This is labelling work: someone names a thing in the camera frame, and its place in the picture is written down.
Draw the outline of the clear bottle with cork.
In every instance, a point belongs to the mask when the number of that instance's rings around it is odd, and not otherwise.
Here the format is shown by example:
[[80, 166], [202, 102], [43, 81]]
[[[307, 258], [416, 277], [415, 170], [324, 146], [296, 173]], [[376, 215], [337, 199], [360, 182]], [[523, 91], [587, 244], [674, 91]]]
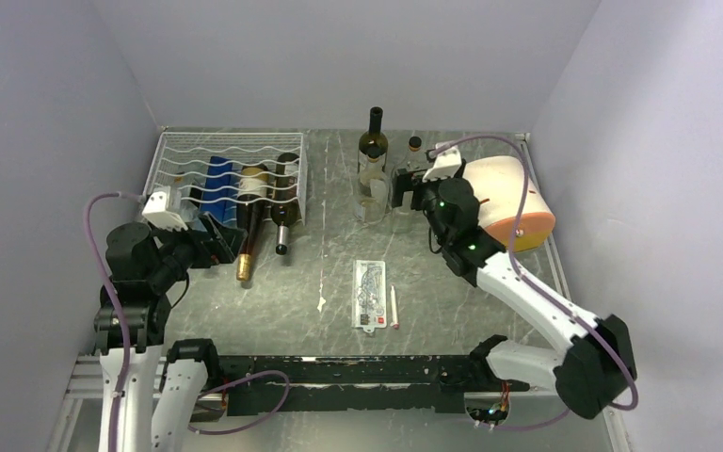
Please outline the clear bottle with cork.
[[379, 147], [360, 154], [354, 191], [354, 215], [364, 224], [381, 222], [388, 208], [390, 182], [385, 172], [386, 153]]

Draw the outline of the blue wine bottle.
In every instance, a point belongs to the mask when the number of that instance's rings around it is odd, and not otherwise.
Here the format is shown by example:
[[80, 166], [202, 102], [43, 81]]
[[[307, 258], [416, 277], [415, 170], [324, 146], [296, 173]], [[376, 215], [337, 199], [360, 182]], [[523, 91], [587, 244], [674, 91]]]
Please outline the blue wine bottle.
[[236, 225], [236, 195], [238, 168], [222, 156], [209, 160], [206, 178], [200, 192], [199, 212], [211, 213], [226, 226]]

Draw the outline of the dark green labelled wine bottle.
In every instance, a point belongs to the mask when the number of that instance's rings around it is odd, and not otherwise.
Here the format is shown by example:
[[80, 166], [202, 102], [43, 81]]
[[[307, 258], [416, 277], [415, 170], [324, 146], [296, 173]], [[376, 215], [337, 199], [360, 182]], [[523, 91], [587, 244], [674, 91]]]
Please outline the dark green labelled wine bottle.
[[358, 141], [357, 173], [359, 183], [368, 186], [371, 179], [386, 169], [389, 142], [382, 132], [383, 109], [373, 106], [369, 112], [368, 128]]

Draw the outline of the dark bottle silver neck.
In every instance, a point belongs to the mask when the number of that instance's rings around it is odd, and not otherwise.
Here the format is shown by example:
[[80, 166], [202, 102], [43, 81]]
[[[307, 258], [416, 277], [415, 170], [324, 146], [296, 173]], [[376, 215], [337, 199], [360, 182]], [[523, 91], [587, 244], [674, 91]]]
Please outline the dark bottle silver neck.
[[295, 153], [283, 153], [277, 160], [274, 202], [270, 207], [270, 217], [277, 227], [275, 252], [278, 255], [288, 252], [290, 229], [299, 216], [298, 159], [299, 156]]

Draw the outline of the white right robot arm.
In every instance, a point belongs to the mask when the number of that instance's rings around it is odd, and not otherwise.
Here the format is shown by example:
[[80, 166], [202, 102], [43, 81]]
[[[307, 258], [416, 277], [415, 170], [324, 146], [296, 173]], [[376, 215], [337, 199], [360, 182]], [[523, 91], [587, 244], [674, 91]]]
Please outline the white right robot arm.
[[491, 236], [479, 215], [502, 189], [487, 172], [467, 167], [452, 177], [430, 180], [400, 169], [392, 203], [411, 193], [411, 209], [421, 212], [448, 268], [527, 320], [549, 343], [529, 347], [496, 335], [472, 354], [473, 383], [494, 389], [503, 380], [554, 391], [567, 411], [592, 419], [612, 407], [638, 404], [637, 372], [630, 333], [616, 315], [601, 318], [564, 299], [520, 264], [512, 249]]

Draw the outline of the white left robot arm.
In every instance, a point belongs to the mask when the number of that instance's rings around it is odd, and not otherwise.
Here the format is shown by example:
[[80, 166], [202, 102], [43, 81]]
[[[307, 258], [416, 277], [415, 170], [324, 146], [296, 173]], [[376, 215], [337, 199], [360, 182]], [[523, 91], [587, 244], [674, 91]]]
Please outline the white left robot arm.
[[94, 319], [102, 369], [102, 451], [178, 451], [200, 391], [221, 383], [223, 365], [210, 339], [166, 348], [168, 291], [191, 269], [234, 262], [242, 230], [202, 214], [199, 229], [165, 231], [130, 222], [106, 239], [111, 274]]

